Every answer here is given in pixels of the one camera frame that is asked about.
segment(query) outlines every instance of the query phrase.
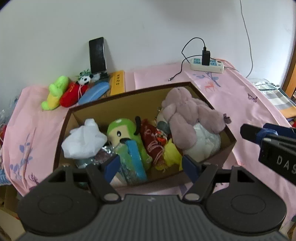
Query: panda head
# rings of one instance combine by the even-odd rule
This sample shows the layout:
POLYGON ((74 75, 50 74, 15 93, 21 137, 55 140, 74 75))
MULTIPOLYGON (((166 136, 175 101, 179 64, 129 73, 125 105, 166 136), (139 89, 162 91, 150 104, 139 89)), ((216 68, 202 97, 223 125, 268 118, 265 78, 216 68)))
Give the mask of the panda head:
POLYGON ((78 79, 77 82, 80 85, 87 85, 87 84, 90 83, 92 77, 93 77, 92 74, 90 74, 90 75, 83 75, 83 76, 80 76, 80 78, 78 79))

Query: yellow and green plush toy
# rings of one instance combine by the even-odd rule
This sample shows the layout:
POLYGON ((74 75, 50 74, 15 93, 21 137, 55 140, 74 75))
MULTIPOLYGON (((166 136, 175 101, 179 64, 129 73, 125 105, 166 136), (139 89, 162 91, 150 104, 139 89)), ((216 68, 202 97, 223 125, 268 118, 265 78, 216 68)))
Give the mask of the yellow and green plush toy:
POLYGON ((142 164, 145 171, 147 171, 151 166, 152 158, 146 152, 141 139, 141 119, 136 117, 136 123, 137 125, 135 125, 133 121, 125 118, 117 119, 111 122, 108 126, 107 137, 113 147, 116 147, 120 142, 127 139, 135 140, 137 142, 142 164))
POLYGON ((66 92, 69 84, 67 76, 60 76, 53 84, 49 86, 49 95, 46 101, 41 103, 43 110, 54 110, 59 106, 59 100, 66 92))

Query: gray ridged panel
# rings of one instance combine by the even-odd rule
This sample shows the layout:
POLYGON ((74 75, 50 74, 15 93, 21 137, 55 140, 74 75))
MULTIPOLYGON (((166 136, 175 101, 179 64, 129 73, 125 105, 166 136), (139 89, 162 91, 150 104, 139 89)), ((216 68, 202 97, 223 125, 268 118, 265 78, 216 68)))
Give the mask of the gray ridged panel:
POLYGON ((282 241, 279 232, 244 237, 212 224, 197 205, 177 196, 127 195, 119 204, 105 205, 85 228, 59 237, 26 233, 19 241, 282 241))

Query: smartphone screen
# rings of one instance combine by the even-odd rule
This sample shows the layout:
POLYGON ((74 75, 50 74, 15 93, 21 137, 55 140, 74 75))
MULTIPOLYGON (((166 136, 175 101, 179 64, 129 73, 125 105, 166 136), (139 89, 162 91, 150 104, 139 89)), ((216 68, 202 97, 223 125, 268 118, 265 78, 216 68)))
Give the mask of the smartphone screen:
POLYGON ((93 74, 106 71, 103 37, 89 41, 89 59, 93 74))

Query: pink stuffed animal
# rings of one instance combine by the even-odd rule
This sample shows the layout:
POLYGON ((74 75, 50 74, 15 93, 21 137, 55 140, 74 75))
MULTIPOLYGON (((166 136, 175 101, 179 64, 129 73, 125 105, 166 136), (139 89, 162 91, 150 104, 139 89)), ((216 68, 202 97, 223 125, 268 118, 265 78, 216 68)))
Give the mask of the pink stuffed animal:
POLYGON ((200 99, 192 98, 184 87, 170 90, 162 102, 163 116, 169 123, 174 144, 182 149, 191 148, 197 141, 193 128, 200 124, 209 132, 218 134, 231 121, 226 114, 212 110, 200 99))

